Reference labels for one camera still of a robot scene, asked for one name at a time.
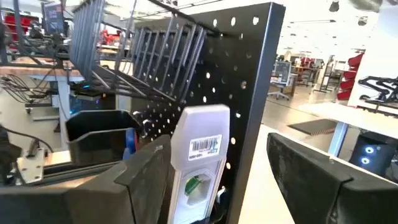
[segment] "ceiling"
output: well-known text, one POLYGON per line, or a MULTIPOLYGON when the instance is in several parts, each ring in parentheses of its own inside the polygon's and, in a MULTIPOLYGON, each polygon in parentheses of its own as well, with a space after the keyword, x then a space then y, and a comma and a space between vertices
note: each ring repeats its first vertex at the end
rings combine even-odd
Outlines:
MULTIPOLYGON (((109 4, 107 11, 121 19, 129 17, 134 1, 106 0, 109 4)), ((213 2, 216 0, 178 0, 179 6, 195 3, 213 2)), ((348 0, 340 0, 340 10, 329 12, 332 0, 273 0, 286 6, 284 24, 278 47, 278 53, 283 54, 286 49, 293 53, 311 52, 312 55, 354 54, 352 49, 365 49, 371 32, 378 19, 375 12, 363 12, 355 9, 348 0), (358 18, 368 16, 365 26, 358 25, 358 18), (302 24, 298 21, 319 21, 333 19, 336 22, 322 24, 302 24)), ((2 0, 3 6, 11 4, 12 0, 2 0)), ((76 6, 81 0, 67 0, 67 6, 76 6)), ((219 0, 201 6, 182 9, 186 14, 214 11, 223 8, 269 2, 266 0, 219 0)), ((21 9, 40 10, 39 1, 20 0, 21 9)), ((139 14, 159 11, 160 8, 146 0, 137 0, 136 16, 139 14)))

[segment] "pegboard hole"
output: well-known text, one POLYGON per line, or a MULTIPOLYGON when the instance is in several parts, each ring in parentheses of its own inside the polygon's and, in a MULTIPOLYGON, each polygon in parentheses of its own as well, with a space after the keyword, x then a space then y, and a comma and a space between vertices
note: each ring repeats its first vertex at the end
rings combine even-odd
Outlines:
POLYGON ((257 23, 259 23, 259 17, 253 16, 253 25, 257 25, 257 23))
POLYGON ((247 86, 248 86, 248 83, 246 81, 242 81, 242 83, 241 83, 242 90, 245 90, 247 86))
POLYGON ((235 23, 236 23, 236 18, 235 18, 235 17, 232 17, 232 19, 231 19, 231 26, 235 26, 235 23))

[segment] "white desk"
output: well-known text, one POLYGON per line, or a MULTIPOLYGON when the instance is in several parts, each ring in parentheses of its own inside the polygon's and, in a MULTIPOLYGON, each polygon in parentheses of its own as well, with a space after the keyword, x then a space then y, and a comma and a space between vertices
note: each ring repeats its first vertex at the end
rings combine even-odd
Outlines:
POLYGON ((370 113, 337 103, 302 105, 298 109, 338 122, 328 151, 334 156, 340 153, 349 125, 398 139, 398 119, 383 114, 370 113))

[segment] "white label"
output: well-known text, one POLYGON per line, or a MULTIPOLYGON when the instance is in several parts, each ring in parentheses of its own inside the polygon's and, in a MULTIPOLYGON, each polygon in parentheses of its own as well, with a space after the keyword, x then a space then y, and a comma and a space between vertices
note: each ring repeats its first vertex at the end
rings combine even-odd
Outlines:
POLYGON ((192 139, 189 144, 188 161, 217 156, 220 153, 222 134, 200 139, 192 139))

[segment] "computer monitor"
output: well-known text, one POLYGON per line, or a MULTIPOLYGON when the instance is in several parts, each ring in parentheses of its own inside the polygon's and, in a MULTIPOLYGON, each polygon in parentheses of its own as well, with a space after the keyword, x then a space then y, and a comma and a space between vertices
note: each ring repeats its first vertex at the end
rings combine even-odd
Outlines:
POLYGON ((61 2, 44 4, 45 31, 47 35, 65 34, 61 2))

